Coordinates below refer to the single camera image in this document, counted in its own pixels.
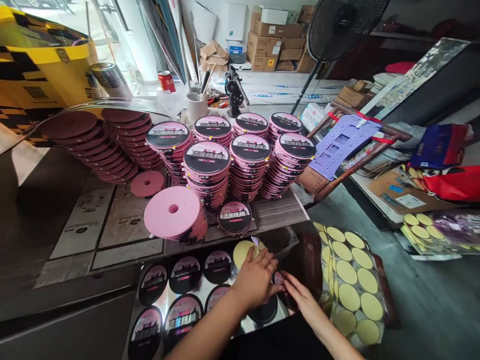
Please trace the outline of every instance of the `fan grille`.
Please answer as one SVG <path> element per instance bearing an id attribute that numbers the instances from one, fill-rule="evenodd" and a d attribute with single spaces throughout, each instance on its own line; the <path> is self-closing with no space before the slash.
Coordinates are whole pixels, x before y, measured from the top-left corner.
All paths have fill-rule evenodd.
<path id="1" fill-rule="evenodd" d="M 372 32 L 388 3 L 389 0 L 321 0 L 308 28 L 310 55 L 317 61 L 329 62 L 352 50 Z"/>

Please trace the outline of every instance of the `person's hand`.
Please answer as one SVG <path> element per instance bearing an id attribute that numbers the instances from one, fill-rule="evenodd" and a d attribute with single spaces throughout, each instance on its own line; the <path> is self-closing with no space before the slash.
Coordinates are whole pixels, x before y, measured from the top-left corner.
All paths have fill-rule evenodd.
<path id="1" fill-rule="evenodd" d="M 313 331 L 318 334 L 322 325 L 330 323 L 329 318 L 323 312 L 322 308 L 315 301 L 312 293 L 297 278 L 286 271 L 281 271 L 285 278 L 283 285 L 298 304 L 298 309 L 310 325 Z"/>
<path id="2" fill-rule="evenodd" d="M 252 246 L 248 250 L 240 272 L 230 288 L 246 311 L 264 304 L 280 289 L 278 285 L 270 283 L 279 261 L 274 259 L 274 255 L 266 248 L 253 258 L 254 249 Z"/>

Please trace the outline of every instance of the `red soda can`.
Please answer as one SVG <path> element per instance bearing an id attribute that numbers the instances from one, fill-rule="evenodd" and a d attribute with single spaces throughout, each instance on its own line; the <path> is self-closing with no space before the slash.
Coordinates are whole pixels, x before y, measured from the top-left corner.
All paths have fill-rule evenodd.
<path id="1" fill-rule="evenodd" d="M 175 92 L 174 79 L 170 71 L 160 71 L 158 73 L 158 80 L 160 81 L 160 86 L 163 91 Z"/>

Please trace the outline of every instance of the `yellow bag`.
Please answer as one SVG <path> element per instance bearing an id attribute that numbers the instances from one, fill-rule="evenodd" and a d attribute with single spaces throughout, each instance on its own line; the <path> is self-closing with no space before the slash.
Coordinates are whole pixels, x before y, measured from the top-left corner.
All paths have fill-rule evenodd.
<path id="1" fill-rule="evenodd" d="M 90 71 L 97 62 L 87 35 L 0 6 L 0 123 L 19 134 L 64 108 L 100 97 Z M 40 134 L 27 141 L 52 146 Z"/>

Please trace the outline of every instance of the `plastic bag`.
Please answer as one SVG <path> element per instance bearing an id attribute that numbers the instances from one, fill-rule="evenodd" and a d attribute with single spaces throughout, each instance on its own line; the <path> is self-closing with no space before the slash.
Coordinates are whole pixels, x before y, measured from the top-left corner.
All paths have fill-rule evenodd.
<path id="1" fill-rule="evenodd" d="M 480 244 L 480 210 L 437 211 L 433 225 L 452 242 Z"/>

